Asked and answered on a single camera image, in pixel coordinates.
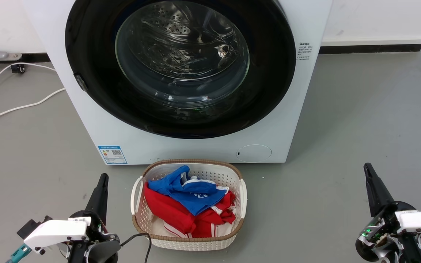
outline white washing machine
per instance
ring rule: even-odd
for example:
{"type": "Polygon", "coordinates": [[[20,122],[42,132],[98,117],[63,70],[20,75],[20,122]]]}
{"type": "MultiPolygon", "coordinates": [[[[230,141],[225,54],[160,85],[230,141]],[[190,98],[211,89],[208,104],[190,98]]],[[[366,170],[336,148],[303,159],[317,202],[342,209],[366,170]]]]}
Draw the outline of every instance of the white washing machine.
{"type": "Polygon", "coordinates": [[[332,0],[23,0],[107,165],[284,163],[332,0]]]}

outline laundry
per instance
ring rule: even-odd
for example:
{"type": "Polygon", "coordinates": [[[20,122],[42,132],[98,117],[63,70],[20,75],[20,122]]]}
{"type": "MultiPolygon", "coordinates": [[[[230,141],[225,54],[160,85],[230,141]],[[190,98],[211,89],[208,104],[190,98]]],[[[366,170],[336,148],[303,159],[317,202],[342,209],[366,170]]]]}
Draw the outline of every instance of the laundry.
{"type": "Polygon", "coordinates": [[[229,191],[216,205],[194,216],[170,196],[151,190],[144,185],[144,196],[152,214],[164,221],[164,228],[182,238],[224,236],[232,231],[235,195],[229,191]]]}
{"type": "Polygon", "coordinates": [[[228,187],[216,185],[209,180],[189,176],[189,167],[183,165],[161,180],[149,181],[149,188],[170,196],[196,216],[214,206],[228,193],[228,187]]]}

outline white plastic basket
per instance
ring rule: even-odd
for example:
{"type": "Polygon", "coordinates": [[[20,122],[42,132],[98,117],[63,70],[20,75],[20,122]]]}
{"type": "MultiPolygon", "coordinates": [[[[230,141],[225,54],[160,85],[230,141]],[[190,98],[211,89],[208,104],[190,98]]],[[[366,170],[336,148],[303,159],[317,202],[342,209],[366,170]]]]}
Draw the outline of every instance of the white plastic basket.
{"type": "Polygon", "coordinates": [[[227,248],[236,238],[243,226],[246,214],[247,190],[240,171],[229,163],[212,160],[163,160],[151,164],[137,179],[131,193],[132,222],[139,233],[148,233],[152,243],[160,248],[188,251],[210,251],[227,248]],[[217,185],[229,187],[235,195],[236,220],[232,231],[225,236],[210,238],[179,238],[168,236],[162,225],[155,224],[143,194],[144,182],[159,180],[177,168],[188,165],[189,175],[199,179],[211,180],[217,185]]]}

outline black baseboard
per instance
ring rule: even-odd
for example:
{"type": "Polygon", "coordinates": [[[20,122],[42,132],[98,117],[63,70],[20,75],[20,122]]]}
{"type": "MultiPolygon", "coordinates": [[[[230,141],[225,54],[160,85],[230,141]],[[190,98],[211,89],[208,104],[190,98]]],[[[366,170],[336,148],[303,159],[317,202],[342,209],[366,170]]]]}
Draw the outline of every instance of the black baseboard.
{"type": "MultiPolygon", "coordinates": [[[[410,45],[358,45],[358,46],[322,46],[319,54],[352,54],[352,53],[381,53],[381,52],[418,52],[421,44],[410,45]]],[[[22,54],[20,60],[0,61],[0,64],[17,62],[42,63],[50,62],[47,53],[22,54]]]]}
{"type": "Polygon", "coordinates": [[[51,62],[50,58],[48,57],[47,53],[32,53],[32,54],[22,54],[20,60],[7,60],[7,61],[0,61],[0,64],[14,64],[17,62],[25,62],[25,63],[43,63],[43,62],[51,62]]]}
{"type": "Polygon", "coordinates": [[[324,46],[319,54],[352,54],[352,53],[381,53],[381,52],[418,52],[421,44],[409,45],[359,45],[359,46],[324,46]]]}

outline white cable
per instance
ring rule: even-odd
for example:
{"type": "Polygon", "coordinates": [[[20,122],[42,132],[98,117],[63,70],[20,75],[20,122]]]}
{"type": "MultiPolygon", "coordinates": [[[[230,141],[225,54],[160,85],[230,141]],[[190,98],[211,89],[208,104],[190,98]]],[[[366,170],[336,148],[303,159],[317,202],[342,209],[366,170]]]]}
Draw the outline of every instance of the white cable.
{"type": "MultiPolygon", "coordinates": [[[[44,66],[44,65],[37,65],[37,64],[32,64],[32,63],[19,62],[19,63],[14,63],[14,64],[11,64],[11,65],[9,65],[9,66],[5,67],[3,70],[1,70],[1,71],[0,71],[0,75],[1,75],[1,73],[3,73],[5,70],[7,70],[8,68],[10,68],[12,65],[18,65],[18,64],[24,64],[24,65],[34,65],[34,66],[44,67],[44,68],[47,68],[47,69],[50,69],[50,70],[56,71],[55,69],[50,68],[50,67],[47,67],[47,66],[44,66]]],[[[32,107],[32,106],[39,105],[40,103],[43,103],[45,100],[48,100],[48,99],[49,99],[49,98],[51,98],[53,95],[55,95],[55,94],[57,94],[58,92],[61,92],[61,91],[63,91],[63,90],[66,90],[66,89],[65,89],[65,88],[59,89],[59,90],[57,90],[57,91],[55,91],[55,92],[51,93],[51,94],[50,94],[50,95],[48,95],[46,98],[42,99],[41,101],[39,101],[39,102],[37,102],[37,103],[32,103],[32,104],[29,104],[29,105],[20,106],[20,107],[17,107],[17,108],[13,108],[13,109],[10,109],[10,110],[6,110],[5,112],[1,112],[1,113],[0,113],[0,116],[1,116],[1,115],[4,115],[4,114],[6,114],[6,113],[10,113],[10,112],[15,111],[15,110],[19,110],[19,109],[21,109],[21,108],[28,108],[28,107],[32,107]]]]}

